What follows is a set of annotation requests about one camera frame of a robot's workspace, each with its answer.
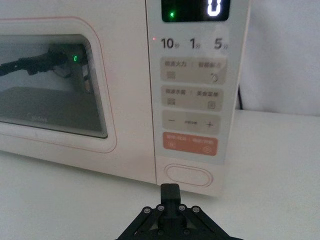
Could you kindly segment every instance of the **white table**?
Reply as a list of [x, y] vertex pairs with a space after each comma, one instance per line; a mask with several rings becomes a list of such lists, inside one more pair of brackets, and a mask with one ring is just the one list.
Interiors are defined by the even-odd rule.
[[[320, 117], [237, 111], [221, 197], [181, 193], [245, 240], [320, 239]], [[0, 152], [1, 240], [114, 240], [160, 187]]]

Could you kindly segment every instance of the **oval button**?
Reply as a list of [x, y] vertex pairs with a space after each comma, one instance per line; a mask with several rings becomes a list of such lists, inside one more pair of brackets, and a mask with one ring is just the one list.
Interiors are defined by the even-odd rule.
[[207, 170], [178, 164], [170, 164], [164, 172], [172, 181], [190, 184], [198, 187], [207, 187], [213, 182], [213, 177]]

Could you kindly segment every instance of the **brand logo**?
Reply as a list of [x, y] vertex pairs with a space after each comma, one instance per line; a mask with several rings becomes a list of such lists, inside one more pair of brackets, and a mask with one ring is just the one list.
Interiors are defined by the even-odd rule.
[[32, 114], [31, 112], [28, 112], [27, 117], [31, 119], [31, 121], [33, 122], [42, 122], [42, 123], [48, 122], [48, 118], [40, 114]]

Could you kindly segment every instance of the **screw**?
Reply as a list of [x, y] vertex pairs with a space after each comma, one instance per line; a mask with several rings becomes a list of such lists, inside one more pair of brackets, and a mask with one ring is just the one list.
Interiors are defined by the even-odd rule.
[[145, 209], [143, 210], [143, 212], [144, 212], [145, 214], [149, 214], [149, 213], [151, 212], [151, 209], [150, 209], [150, 208], [145, 208]]
[[160, 206], [158, 206], [158, 210], [163, 211], [163, 210], [165, 210], [165, 207], [160, 205]]
[[180, 211], [184, 211], [184, 210], [186, 210], [186, 207], [183, 206], [183, 205], [180, 205], [180, 206], [179, 206], [179, 210], [180, 210]]
[[189, 235], [189, 234], [190, 234], [190, 230], [189, 230], [189, 229], [183, 230], [183, 234], [184, 234], [184, 235]]
[[192, 208], [192, 211], [194, 211], [195, 213], [198, 213], [200, 212], [200, 208], [195, 206], [194, 208]]

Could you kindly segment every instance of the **microwave control panel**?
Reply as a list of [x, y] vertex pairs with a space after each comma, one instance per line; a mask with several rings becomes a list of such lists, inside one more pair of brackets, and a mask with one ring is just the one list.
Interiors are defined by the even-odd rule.
[[147, 0], [155, 155], [223, 165], [249, 0]]

